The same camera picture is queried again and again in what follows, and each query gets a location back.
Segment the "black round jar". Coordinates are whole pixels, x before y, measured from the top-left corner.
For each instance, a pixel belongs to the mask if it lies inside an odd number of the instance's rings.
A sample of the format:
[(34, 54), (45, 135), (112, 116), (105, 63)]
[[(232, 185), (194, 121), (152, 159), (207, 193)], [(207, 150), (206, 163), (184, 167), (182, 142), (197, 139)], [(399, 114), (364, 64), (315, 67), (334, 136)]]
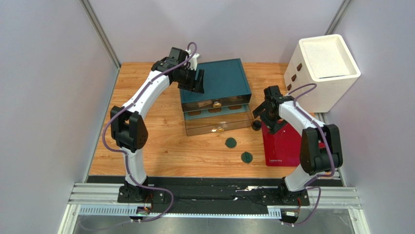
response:
[(252, 122), (251, 128), (254, 131), (259, 131), (262, 128), (262, 122), (260, 120), (255, 120)]

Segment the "teal drawer organizer box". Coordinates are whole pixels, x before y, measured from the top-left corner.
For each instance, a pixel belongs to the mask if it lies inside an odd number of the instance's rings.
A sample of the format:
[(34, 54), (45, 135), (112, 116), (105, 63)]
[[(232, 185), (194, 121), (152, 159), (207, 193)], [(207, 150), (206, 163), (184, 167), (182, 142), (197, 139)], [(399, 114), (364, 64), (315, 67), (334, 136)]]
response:
[(248, 104), (251, 89), (240, 58), (199, 63), (204, 93), (180, 90), (183, 112)]

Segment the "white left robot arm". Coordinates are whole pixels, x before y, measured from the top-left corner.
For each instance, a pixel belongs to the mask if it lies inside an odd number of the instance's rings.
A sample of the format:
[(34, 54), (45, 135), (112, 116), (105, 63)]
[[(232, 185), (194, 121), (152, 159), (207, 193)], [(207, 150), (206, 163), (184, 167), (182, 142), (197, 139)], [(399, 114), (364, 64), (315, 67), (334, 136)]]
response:
[(143, 202), (153, 191), (147, 185), (143, 147), (148, 140), (144, 120), (157, 98), (173, 82), (178, 88), (204, 93), (204, 70), (197, 70), (199, 54), (196, 50), (173, 47), (170, 54), (155, 62), (138, 91), (121, 107), (110, 111), (108, 127), (125, 163), (125, 183), (119, 190), (119, 202)]

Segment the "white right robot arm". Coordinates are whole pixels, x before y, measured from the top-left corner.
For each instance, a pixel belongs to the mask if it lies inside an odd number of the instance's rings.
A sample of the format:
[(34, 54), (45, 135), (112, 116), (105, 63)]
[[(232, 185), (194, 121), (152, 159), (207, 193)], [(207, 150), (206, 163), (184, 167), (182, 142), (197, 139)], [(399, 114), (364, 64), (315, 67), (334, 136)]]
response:
[(298, 163), (274, 189), (282, 204), (299, 201), (308, 185), (318, 178), (332, 177), (343, 164), (340, 131), (307, 113), (298, 97), (283, 95), (277, 85), (264, 90), (264, 101), (252, 112), (252, 129), (261, 131), (267, 165), (279, 159), (279, 165)]

